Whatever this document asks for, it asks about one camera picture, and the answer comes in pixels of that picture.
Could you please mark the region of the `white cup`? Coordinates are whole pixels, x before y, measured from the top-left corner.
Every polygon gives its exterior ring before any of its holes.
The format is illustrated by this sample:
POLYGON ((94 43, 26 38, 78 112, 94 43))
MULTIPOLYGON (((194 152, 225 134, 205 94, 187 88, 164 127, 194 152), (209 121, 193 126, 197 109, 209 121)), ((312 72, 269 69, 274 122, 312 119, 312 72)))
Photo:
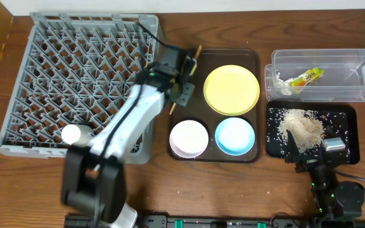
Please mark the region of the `white cup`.
POLYGON ((62 129, 61 138, 69 145, 86 145, 93 138, 93 130, 87 125, 70 124, 62 129))

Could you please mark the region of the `black waste tray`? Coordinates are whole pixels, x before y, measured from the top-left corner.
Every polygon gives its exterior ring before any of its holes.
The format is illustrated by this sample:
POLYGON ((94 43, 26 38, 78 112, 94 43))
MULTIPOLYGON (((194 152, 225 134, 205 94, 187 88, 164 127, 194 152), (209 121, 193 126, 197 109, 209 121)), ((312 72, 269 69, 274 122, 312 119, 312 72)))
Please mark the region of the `black waste tray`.
POLYGON ((303 103, 295 101, 270 101, 267 104, 267 154, 275 158, 284 158, 288 153, 286 131, 279 130, 284 114, 291 110, 304 110, 312 118, 320 120, 323 127, 341 138, 347 152, 346 162, 355 165, 360 160, 357 115, 348 104, 303 103))

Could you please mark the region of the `green orange snack wrapper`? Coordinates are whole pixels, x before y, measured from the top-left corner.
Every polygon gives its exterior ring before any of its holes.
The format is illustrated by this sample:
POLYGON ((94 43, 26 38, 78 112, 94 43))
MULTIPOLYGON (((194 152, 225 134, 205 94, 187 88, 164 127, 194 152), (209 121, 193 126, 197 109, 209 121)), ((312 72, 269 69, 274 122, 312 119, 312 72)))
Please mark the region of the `green orange snack wrapper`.
POLYGON ((324 70, 314 67, 313 69, 305 71, 303 74, 294 78, 290 82, 291 91, 295 94, 300 94, 305 86, 316 81, 324 75, 324 70))

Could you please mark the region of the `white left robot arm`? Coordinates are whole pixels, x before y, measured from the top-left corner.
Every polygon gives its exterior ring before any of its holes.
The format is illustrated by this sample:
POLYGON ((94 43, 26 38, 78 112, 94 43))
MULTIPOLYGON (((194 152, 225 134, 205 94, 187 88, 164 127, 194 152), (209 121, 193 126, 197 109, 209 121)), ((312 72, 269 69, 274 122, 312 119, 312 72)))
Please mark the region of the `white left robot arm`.
POLYGON ((61 202, 91 216, 86 227, 134 227, 138 213, 126 202, 124 163, 147 125, 167 106, 186 105, 202 48, 164 45, 160 59, 136 75, 131 93, 111 122, 86 145, 66 153, 61 202))

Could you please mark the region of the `clear plastic waste bin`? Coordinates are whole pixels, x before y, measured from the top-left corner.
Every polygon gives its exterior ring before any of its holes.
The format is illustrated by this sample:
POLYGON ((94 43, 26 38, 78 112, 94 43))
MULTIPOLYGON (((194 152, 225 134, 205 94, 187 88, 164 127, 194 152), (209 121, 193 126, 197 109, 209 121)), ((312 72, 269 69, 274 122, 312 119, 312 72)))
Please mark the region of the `clear plastic waste bin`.
POLYGON ((365 49, 279 49, 264 69, 266 98, 303 102, 364 102, 365 49), (278 90, 276 74, 283 80, 297 78, 318 67, 324 75, 300 94, 285 96, 278 90))

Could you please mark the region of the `wooden chopstick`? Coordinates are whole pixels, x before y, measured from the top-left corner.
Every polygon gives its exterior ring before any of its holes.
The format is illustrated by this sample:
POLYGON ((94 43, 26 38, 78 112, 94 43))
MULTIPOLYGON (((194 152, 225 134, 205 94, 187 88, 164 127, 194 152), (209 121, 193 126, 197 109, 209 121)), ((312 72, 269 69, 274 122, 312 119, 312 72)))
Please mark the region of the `wooden chopstick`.
POLYGON ((202 46, 199 45, 194 56, 190 56, 187 50, 181 50, 182 53, 186 53, 185 59, 179 61, 181 64, 180 70, 172 82, 172 88, 170 91, 170 101, 172 106, 169 111, 169 115, 173 113, 177 105, 186 106, 194 91, 195 86, 188 80, 194 75, 198 66, 198 58, 201 54, 202 46))

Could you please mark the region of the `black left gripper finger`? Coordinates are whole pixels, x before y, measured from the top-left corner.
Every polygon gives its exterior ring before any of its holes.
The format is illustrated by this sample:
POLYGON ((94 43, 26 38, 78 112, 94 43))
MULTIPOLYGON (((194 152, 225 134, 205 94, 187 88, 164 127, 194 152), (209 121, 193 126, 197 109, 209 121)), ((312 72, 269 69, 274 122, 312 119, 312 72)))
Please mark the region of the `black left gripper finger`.
POLYGON ((181 106, 186 106, 194 91, 195 86, 189 82, 186 82, 182 86, 181 95, 176 99, 176 103, 181 106))
POLYGON ((182 83, 188 81, 188 79, 195 73, 197 68, 197 60, 195 58, 187 56, 182 68, 182 83))

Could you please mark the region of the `black equipment rail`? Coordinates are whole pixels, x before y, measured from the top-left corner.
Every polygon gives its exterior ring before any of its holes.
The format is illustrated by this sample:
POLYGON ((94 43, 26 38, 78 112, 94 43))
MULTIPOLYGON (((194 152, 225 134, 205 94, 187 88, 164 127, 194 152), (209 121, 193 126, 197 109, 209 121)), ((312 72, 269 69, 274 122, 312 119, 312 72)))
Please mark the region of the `black equipment rail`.
MULTIPOLYGON (((70 214, 64 219, 64 228, 91 227, 92 218, 70 214)), ((223 218, 178 218, 165 215, 148 215, 139 218, 134 227, 144 228, 295 228, 295 227, 357 227, 365 228, 365 222, 325 221, 323 225, 307 225, 307 221, 274 216, 267 220, 240 220, 223 218)))

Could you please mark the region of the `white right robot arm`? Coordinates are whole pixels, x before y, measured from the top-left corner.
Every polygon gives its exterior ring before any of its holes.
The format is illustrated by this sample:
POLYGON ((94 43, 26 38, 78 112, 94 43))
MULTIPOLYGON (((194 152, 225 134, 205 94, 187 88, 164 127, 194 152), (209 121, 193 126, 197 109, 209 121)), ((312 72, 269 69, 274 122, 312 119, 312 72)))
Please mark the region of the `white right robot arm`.
POLYGON ((339 137, 321 141, 315 156, 301 155, 293 134, 288 131, 286 163, 294 163, 297 173, 311 177, 315 204, 323 214, 322 221, 354 219, 362 215, 365 188, 352 181, 339 181, 336 168, 347 162, 346 146, 339 137))

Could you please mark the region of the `grey dishwasher rack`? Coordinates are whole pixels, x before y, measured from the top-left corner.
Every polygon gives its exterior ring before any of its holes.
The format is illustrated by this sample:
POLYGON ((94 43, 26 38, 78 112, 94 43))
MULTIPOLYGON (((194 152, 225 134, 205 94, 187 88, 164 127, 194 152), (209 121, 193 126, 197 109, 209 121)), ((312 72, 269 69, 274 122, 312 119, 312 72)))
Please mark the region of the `grey dishwasher rack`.
POLYGON ((38 13, 0 133, 0 153, 64 157, 68 124, 100 133, 162 38, 155 15, 38 13))

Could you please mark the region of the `pile of rice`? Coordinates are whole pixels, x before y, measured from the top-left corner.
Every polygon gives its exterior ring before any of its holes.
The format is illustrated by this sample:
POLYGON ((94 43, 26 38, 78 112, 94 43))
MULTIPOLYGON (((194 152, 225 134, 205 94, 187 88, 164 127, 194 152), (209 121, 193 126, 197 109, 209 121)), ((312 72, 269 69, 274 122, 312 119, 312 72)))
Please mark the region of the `pile of rice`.
POLYGON ((284 158, 291 132, 301 155, 315 155, 325 139, 339 137, 349 147, 347 116, 342 112, 288 108, 267 109, 267 154, 284 158))

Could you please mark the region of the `pink small bowl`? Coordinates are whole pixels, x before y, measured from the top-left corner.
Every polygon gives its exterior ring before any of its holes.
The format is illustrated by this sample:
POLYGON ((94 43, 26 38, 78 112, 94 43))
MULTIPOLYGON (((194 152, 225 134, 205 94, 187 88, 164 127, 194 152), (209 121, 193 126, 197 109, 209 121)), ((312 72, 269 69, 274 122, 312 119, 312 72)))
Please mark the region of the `pink small bowl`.
POLYGON ((171 150, 181 158, 195 158, 208 146, 206 128, 195 120, 184 120, 176 124, 169 136, 171 150))

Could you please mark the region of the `yellow round plate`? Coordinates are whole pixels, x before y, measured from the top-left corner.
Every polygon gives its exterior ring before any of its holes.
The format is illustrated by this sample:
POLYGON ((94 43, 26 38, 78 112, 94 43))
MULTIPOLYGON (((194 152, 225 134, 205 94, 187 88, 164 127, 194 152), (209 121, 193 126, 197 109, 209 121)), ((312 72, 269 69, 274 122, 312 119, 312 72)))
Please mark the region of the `yellow round plate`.
POLYGON ((204 98, 214 111, 238 116, 250 111, 260 97, 256 76, 238 65, 220 66, 209 73, 203 85, 204 98))

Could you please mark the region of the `dark brown serving tray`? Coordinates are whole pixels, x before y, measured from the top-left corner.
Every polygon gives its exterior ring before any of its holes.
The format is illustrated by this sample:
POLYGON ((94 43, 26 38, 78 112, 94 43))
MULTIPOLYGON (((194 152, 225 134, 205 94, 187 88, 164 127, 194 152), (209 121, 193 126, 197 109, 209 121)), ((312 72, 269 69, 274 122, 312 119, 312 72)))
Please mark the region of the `dark brown serving tray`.
POLYGON ((198 68, 189 79, 195 86, 186 106, 177 106, 169 116, 169 129, 183 120, 200 122, 209 135, 208 146, 199 156, 192 158, 193 162, 226 162, 226 163, 252 163, 255 162, 263 151, 262 142, 262 100, 245 114, 239 117, 246 120, 255 131, 255 142, 249 152, 240 156, 231 156, 224 153, 215 142, 215 130, 218 124, 227 116, 214 111, 206 102, 203 94, 203 85, 208 74, 223 65, 239 65, 255 74, 260 79, 260 59, 258 54, 251 49, 203 49, 198 59, 198 68))

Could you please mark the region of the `light blue bowl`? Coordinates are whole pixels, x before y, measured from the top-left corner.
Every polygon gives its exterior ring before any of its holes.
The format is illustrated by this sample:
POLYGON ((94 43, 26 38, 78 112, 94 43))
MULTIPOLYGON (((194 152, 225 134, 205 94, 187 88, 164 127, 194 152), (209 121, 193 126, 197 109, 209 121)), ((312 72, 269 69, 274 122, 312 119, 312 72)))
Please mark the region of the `light blue bowl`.
POLYGON ((227 118, 217 126, 215 142, 225 154, 241 156, 253 148, 255 131, 250 123, 243 118, 227 118))

